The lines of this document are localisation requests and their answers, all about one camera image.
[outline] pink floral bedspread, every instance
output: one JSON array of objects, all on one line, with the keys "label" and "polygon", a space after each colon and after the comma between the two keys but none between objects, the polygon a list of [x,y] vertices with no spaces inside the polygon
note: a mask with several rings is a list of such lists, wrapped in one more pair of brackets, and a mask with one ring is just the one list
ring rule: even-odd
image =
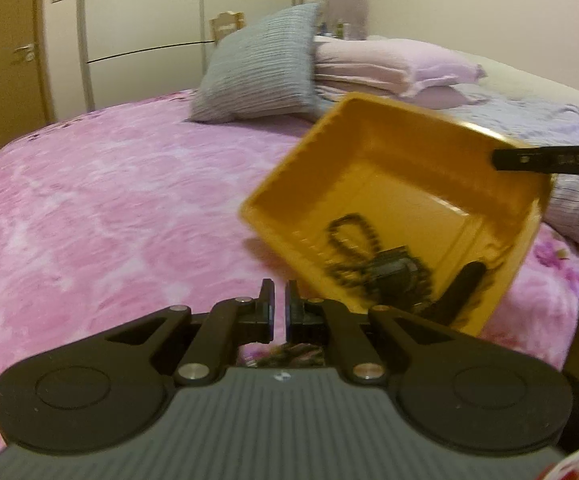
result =
[{"label": "pink floral bedspread", "polygon": [[[207,311],[293,277],[236,212],[309,124],[190,123],[188,99],[93,112],[0,151],[0,373],[169,304]],[[543,225],[482,337],[560,368],[578,304],[579,255]]]}]

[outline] pink pillow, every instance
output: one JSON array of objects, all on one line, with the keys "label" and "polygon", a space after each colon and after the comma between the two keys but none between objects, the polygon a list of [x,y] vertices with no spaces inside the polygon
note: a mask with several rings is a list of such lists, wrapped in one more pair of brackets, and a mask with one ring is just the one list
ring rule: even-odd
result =
[{"label": "pink pillow", "polygon": [[355,83],[327,82],[316,84],[316,94],[328,101],[340,101],[348,92],[364,92],[366,94],[389,97],[398,101],[403,101],[422,108],[430,110],[446,110],[463,105],[481,104],[487,101],[487,97],[478,95],[469,95],[459,91],[451,86],[435,86],[421,90],[413,97],[397,97],[393,93],[372,86],[360,85]]},{"label": "pink pillow", "polygon": [[402,97],[485,76],[479,64],[425,41],[327,41],[317,43],[315,60],[317,80],[364,84]]}]

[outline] stack of pillows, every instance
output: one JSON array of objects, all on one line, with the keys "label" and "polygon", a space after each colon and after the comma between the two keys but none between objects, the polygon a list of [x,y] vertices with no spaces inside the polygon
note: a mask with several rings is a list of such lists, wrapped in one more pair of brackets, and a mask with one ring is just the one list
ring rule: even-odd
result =
[{"label": "stack of pillows", "polygon": [[475,84],[485,76],[480,65],[460,54],[424,41],[343,41],[317,36],[314,54],[316,93],[338,101],[357,91],[445,109],[480,102],[453,88]]},{"label": "stack of pillows", "polygon": [[353,90],[435,109],[479,100],[451,87],[485,75],[460,54],[412,40],[315,41],[318,15],[318,4],[289,7],[221,40],[190,119],[226,123],[300,113],[317,120]]}]

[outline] orange bin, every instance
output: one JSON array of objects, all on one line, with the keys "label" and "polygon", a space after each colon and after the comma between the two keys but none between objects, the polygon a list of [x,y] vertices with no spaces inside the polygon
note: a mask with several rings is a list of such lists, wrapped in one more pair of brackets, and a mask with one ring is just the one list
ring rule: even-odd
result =
[{"label": "orange bin", "polygon": [[460,269],[487,272],[453,327],[477,335],[509,287],[551,192],[546,174],[501,172],[492,150],[525,144],[412,105],[352,93],[314,125],[241,209],[243,218],[323,297],[372,303],[333,280],[334,219],[359,213],[384,249],[407,246],[431,270],[432,300]]}]

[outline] door frame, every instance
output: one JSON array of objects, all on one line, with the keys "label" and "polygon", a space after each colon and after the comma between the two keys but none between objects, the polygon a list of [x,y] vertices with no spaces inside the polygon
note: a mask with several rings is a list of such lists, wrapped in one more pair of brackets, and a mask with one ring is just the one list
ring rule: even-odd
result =
[{"label": "door frame", "polygon": [[45,123],[52,124],[56,122],[56,115],[54,113],[54,106],[52,105],[52,92],[50,91],[50,78],[47,70],[43,0],[34,0],[32,21],[32,27],[34,28],[34,42],[36,43],[36,66],[38,67],[37,72],[39,76],[39,87],[41,88],[43,114],[45,115]]}]

